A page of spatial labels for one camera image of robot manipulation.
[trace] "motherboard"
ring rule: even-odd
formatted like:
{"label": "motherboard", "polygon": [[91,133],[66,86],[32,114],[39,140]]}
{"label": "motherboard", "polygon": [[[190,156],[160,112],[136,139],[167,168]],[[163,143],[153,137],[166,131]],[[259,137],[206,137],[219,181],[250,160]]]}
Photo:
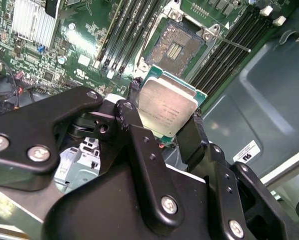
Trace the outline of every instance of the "motherboard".
{"label": "motherboard", "polygon": [[56,94],[83,85],[103,97],[125,98],[137,80],[142,121],[168,142],[298,5],[299,0],[0,0],[0,74],[13,75],[25,90],[37,86]]}

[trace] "black plastic arm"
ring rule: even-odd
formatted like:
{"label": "black plastic arm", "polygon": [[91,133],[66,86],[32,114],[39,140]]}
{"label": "black plastic arm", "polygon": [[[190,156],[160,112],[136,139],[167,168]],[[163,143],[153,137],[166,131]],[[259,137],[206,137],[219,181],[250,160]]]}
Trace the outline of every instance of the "black plastic arm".
{"label": "black plastic arm", "polygon": [[[0,151],[0,186],[36,191],[49,185],[59,165],[59,143],[71,118],[96,111],[102,97],[87,87],[76,87],[0,116],[0,136],[8,147]],[[33,161],[28,151],[42,146],[45,161]]]}

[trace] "gray metal panel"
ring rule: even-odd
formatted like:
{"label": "gray metal panel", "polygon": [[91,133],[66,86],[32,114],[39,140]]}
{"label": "gray metal panel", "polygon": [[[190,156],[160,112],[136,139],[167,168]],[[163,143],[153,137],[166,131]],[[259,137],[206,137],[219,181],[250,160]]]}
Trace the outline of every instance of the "gray metal panel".
{"label": "gray metal panel", "polygon": [[204,116],[210,141],[227,161],[255,140],[247,164],[263,177],[299,151],[299,42],[267,43]]}

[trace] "black plastic bracket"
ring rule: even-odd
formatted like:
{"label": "black plastic bracket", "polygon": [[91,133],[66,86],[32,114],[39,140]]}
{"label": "black plastic bracket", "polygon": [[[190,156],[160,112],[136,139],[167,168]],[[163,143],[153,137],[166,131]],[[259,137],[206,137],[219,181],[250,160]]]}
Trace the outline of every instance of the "black plastic bracket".
{"label": "black plastic bracket", "polygon": [[[62,141],[61,130],[67,130],[73,116],[96,111],[103,102],[90,91],[76,87],[0,116],[0,136],[8,139],[8,147],[0,151],[0,186],[24,191],[48,186],[59,165],[56,140]],[[49,158],[42,162],[29,159],[28,151],[34,146],[46,148]]]}
{"label": "black plastic bracket", "polygon": [[[206,146],[202,162],[192,172],[206,180],[208,190],[208,230],[215,239],[256,239],[248,229],[242,209],[235,174],[226,167],[223,151],[217,145]],[[237,222],[243,232],[237,237],[230,227]]]}
{"label": "black plastic bracket", "polygon": [[[184,208],[168,173],[153,133],[143,127],[136,107],[126,100],[115,106],[115,114],[127,140],[127,150],[145,224],[159,235],[169,235],[184,221]],[[177,211],[163,209],[162,198],[176,203]]]}
{"label": "black plastic bracket", "polygon": [[235,162],[230,169],[236,175],[246,224],[254,236],[299,240],[299,228],[252,169],[242,162]]}

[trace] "capacitor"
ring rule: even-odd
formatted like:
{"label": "capacitor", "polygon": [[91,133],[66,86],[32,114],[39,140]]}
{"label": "capacitor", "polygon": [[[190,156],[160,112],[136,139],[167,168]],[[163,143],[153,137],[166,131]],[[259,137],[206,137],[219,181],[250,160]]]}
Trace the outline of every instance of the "capacitor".
{"label": "capacitor", "polygon": [[14,78],[15,78],[16,80],[21,80],[21,79],[24,77],[24,75],[25,75],[25,73],[24,73],[23,71],[19,71],[18,73],[16,73],[16,74],[14,75]]}
{"label": "capacitor", "polygon": [[67,60],[68,60],[68,59],[67,59],[66,56],[59,56],[59,57],[57,58],[57,62],[58,62],[60,65],[65,64]]}

